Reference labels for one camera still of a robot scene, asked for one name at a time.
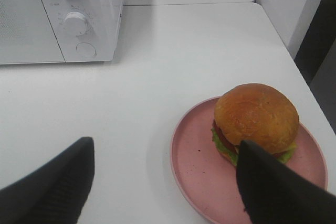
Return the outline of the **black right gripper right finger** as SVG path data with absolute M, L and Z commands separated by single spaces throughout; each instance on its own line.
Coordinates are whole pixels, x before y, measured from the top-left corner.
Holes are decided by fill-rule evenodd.
M 335 195 L 252 141 L 240 144 L 236 179 L 252 223 L 335 223 Z

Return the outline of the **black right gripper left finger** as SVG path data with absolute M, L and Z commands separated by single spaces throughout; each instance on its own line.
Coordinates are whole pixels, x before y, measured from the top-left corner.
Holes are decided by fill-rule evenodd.
M 82 137 L 1 189 L 1 223 L 77 223 L 93 183 L 94 152 L 93 139 Z

